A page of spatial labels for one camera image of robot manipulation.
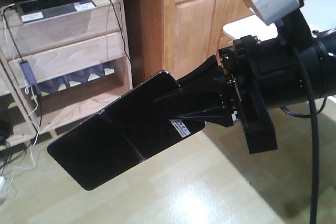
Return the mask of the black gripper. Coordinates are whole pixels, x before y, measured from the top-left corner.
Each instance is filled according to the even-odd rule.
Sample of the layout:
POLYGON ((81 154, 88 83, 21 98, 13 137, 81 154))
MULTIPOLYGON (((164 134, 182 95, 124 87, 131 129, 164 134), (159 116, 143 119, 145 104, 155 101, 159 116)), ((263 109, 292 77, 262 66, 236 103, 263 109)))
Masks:
MULTIPOLYGON (((236 80, 238 117, 249 153, 276 150, 274 125, 268 110, 305 99, 298 64, 287 46, 278 39, 257 42, 249 35, 219 49, 228 75, 236 80)), ((215 55, 179 78, 179 88, 154 100, 155 112, 167 119, 204 121, 224 127, 234 125, 230 98, 215 55)))

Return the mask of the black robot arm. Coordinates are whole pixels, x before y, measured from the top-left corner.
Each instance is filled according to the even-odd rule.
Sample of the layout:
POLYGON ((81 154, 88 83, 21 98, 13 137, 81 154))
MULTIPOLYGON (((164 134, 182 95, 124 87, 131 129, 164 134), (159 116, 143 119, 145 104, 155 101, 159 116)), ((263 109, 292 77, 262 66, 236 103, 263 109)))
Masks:
POLYGON ((232 126, 236 112, 251 154, 277 149, 268 110, 335 94, 335 33, 313 37, 300 10, 276 22, 276 38, 234 40, 154 100, 167 119, 232 126))

